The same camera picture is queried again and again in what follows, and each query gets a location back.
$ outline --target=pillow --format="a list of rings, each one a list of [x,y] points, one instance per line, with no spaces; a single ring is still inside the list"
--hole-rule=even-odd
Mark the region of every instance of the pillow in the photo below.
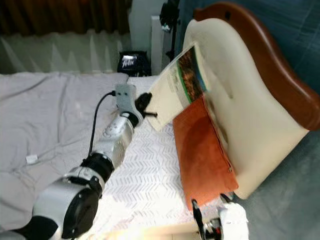
[[[199,205],[238,188],[235,173],[200,97],[173,120],[175,145],[186,204]]]

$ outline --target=wrinkled sheet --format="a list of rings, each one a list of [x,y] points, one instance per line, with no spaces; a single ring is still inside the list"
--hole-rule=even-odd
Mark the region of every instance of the wrinkled sheet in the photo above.
[[[19,73],[0,77],[0,225],[24,226],[41,190],[86,157],[94,110],[124,74]],[[156,77],[130,78],[137,94]],[[117,115],[116,99],[100,106],[95,139]],[[27,165],[26,156],[39,163]],[[218,200],[201,208],[217,216]],[[172,124],[161,132],[145,120],[135,129],[123,164],[106,183],[94,225],[86,234],[193,221],[180,179]]]
[[[0,229],[23,227],[39,192],[89,150],[99,99],[126,74],[18,73],[0,76]],[[100,106],[97,130],[116,116],[116,99]],[[39,163],[27,165],[26,156]]]

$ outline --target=robotic arm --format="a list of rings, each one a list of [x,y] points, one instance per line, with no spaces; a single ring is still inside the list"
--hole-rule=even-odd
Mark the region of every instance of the robotic arm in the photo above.
[[[119,116],[103,131],[89,156],[53,182],[38,196],[30,222],[14,232],[26,239],[74,239],[93,225],[99,198],[112,172],[121,165],[134,128],[146,115],[152,97],[142,94],[136,101],[133,85],[115,89]]]

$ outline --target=black joint cover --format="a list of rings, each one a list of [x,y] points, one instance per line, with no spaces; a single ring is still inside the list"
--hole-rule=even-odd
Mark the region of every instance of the black joint cover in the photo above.
[[[123,112],[123,114],[129,114],[129,116],[126,118],[129,119],[130,123],[132,124],[132,126],[134,128],[138,125],[139,119],[136,115],[134,115],[133,113],[131,113],[129,111],[125,111],[125,112]]]
[[[80,166],[96,171],[103,178],[104,182],[110,178],[112,172],[115,170],[111,161],[109,159],[105,159],[101,153],[97,152],[90,154]]]
[[[98,210],[99,196],[90,189],[79,191],[72,199],[63,220],[63,239],[77,238],[93,225]]]
[[[33,216],[29,223],[14,232],[24,236],[26,239],[50,239],[56,232],[58,225],[52,219],[44,216]]]
[[[98,194],[99,198],[101,198],[103,189],[101,188],[101,185],[99,183],[99,179],[96,176],[93,176],[90,179],[89,186],[91,189],[93,189]]]

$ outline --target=cable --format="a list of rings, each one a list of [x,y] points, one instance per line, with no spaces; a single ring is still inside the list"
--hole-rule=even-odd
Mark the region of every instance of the cable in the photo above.
[[[227,204],[232,202],[231,199],[224,193],[221,193],[220,196],[226,201]]]
[[[111,92],[108,92],[106,95],[104,95],[104,96],[100,99],[100,101],[98,102],[98,104],[97,104],[96,107],[95,107],[88,157],[89,157],[90,153],[92,152],[92,146],[93,146],[93,144],[94,144],[95,130],[96,130],[96,121],[97,121],[97,114],[98,114],[99,106],[100,106],[100,104],[102,103],[102,101],[103,101],[107,96],[109,96],[109,95],[115,96],[115,95],[116,95],[116,91],[111,91]]]

